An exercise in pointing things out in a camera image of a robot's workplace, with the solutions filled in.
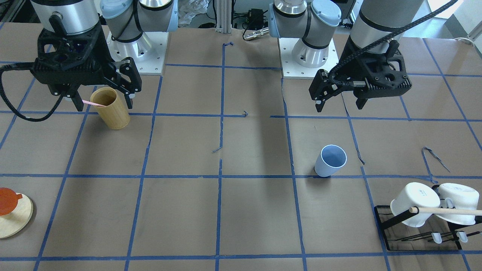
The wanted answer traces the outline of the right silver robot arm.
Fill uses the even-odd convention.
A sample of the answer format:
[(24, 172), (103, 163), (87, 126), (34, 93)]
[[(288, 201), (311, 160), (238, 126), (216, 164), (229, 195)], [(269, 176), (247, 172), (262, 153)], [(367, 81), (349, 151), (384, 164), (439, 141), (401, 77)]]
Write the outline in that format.
[(147, 32), (178, 26), (176, 0), (33, 0), (43, 24), (31, 73), (54, 96), (83, 110), (81, 85), (107, 85), (124, 94), (127, 108), (142, 89), (136, 62), (148, 56)]

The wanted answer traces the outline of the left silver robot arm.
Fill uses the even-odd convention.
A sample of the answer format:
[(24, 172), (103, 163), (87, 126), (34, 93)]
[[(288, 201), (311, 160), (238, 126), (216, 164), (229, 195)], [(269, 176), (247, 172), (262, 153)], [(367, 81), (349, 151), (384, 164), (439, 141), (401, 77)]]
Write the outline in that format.
[(338, 64), (325, 70), (329, 43), (342, 21), (332, 0), (274, 0), (268, 8), (270, 36), (296, 38), (296, 63), (318, 71), (309, 87), (316, 110), (343, 91), (351, 91), (362, 109), (372, 98), (405, 94), (412, 87), (399, 40), (422, 5), (421, 0), (365, 0)]

